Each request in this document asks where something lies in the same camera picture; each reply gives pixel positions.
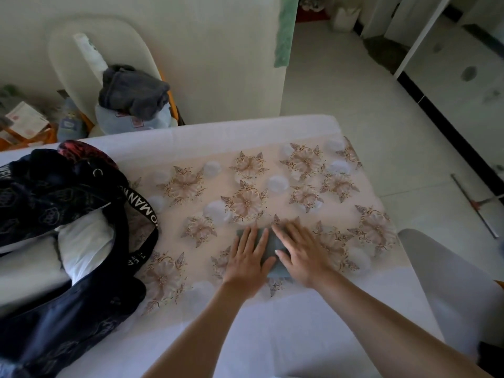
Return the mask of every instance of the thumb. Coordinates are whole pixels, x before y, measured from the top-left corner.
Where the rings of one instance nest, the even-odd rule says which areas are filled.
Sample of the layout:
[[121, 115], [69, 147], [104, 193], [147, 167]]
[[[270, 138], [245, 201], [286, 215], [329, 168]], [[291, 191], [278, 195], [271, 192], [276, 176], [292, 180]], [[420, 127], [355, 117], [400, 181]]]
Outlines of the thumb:
[[292, 267], [292, 261], [290, 257], [282, 250], [277, 249], [275, 250], [275, 253], [277, 254], [282, 264], [287, 268], [287, 270], [290, 270], [290, 267]]
[[271, 256], [266, 261], [264, 261], [263, 266], [261, 267], [261, 273], [264, 276], [267, 276], [271, 268], [275, 265], [276, 261], [277, 259], [274, 256]]

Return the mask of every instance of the backpack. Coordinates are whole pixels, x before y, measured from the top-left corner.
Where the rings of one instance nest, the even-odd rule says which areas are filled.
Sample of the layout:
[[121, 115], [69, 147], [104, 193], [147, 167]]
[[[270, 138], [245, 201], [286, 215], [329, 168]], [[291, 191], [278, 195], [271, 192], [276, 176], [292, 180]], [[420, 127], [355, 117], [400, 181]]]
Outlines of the backpack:
[[[131, 254], [125, 203], [154, 225]], [[115, 228], [109, 255], [75, 285], [69, 282], [0, 318], [1, 378], [54, 377], [128, 318], [145, 298], [146, 288], [134, 274], [150, 257], [159, 231], [147, 200], [106, 154], [83, 142], [34, 150], [0, 168], [0, 245], [98, 208]]]

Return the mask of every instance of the person's right hand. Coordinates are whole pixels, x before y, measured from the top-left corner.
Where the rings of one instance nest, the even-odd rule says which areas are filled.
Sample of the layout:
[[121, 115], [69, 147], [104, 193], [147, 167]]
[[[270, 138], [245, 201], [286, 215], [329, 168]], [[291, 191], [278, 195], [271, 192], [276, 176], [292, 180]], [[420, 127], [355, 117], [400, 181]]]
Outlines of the person's right hand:
[[293, 221], [287, 222], [285, 228], [290, 235], [276, 225], [272, 227], [289, 250], [290, 258], [281, 250], [277, 250], [276, 254], [295, 280], [308, 288], [313, 288], [317, 279], [328, 272], [334, 272], [331, 260], [309, 229]]

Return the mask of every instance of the tablecloth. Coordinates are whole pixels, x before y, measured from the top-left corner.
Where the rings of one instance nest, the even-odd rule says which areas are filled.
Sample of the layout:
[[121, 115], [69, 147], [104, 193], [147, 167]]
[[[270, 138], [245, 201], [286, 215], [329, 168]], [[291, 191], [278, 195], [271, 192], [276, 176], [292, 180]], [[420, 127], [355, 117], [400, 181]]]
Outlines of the tablecloth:
[[[100, 138], [88, 143], [108, 153], [131, 180], [142, 169], [184, 164], [188, 159], [322, 137], [342, 138], [337, 121], [330, 116], [309, 115], [234, 122], [207, 123], [165, 130], [150, 130]], [[0, 154], [5, 164], [29, 149]], [[383, 210], [365, 177], [358, 171], [363, 196], [375, 209]], [[351, 197], [358, 203], [358, 195]], [[160, 215], [161, 237], [155, 251], [170, 250], [168, 226]], [[211, 249], [212, 242], [205, 244]], [[198, 254], [192, 254], [198, 260]], [[208, 262], [208, 256], [202, 253]], [[404, 252], [397, 243], [372, 262], [367, 273], [349, 278], [363, 290], [423, 327], [435, 337], [442, 335], [425, 294]], [[209, 276], [191, 279], [176, 300], [147, 315], [136, 313], [115, 333], [60, 373], [60, 377], [139, 377], [200, 313], [218, 282]], [[379, 376], [356, 338], [342, 320], [312, 290], [296, 287], [269, 298], [265, 287], [239, 312], [224, 343], [215, 377], [272, 376]]]

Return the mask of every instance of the white tile floor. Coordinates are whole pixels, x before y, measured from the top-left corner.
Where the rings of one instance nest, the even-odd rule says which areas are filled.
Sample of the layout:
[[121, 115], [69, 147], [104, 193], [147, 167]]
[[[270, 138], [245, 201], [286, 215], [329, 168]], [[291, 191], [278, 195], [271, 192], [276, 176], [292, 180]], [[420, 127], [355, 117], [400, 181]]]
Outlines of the white tile floor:
[[282, 115], [334, 115], [398, 229], [415, 228], [504, 281], [504, 207], [494, 240], [450, 178], [476, 197], [490, 192], [431, 120], [355, 34], [327, 22], [296, 24]]

